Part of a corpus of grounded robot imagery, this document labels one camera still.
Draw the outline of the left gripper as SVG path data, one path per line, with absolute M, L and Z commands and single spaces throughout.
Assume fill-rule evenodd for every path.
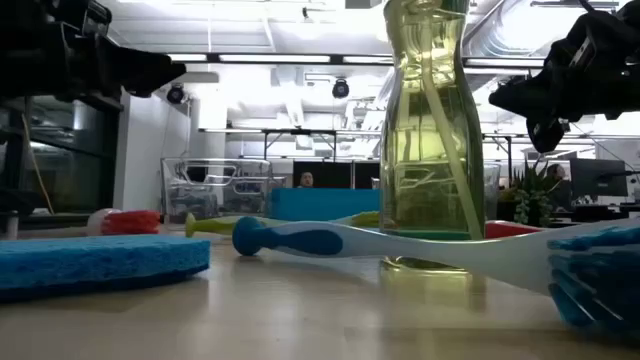
M 108 38 L 112 12 L 96 0 L 54 2 L 54 19 L 62 25 L 65 74 L 54 96 L 72 100 L 99 93 L 119 98 L 123 91 L 149 98 L 186 73 L 170 56 L 116 45 Z M 108 56 L 112 50 L 112 67 Z

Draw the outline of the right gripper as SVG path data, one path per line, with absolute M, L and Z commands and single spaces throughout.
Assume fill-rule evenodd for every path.
M 491 105 L 527 118 L 529 139 L 539 153 L 555 150 L 569 131 L 562 119 L 602 114 L 615 120 L 620 116 L 620 109 L 608 98 L 606 84 L 620 68 L 614 36 L 620 21 L 588 2 L 581 6 L 585 13 L 565 38 L 551 45 L 544 70 L 501 82 L 488 98 Z M 551 118 L 534 118 L 548 115 Z

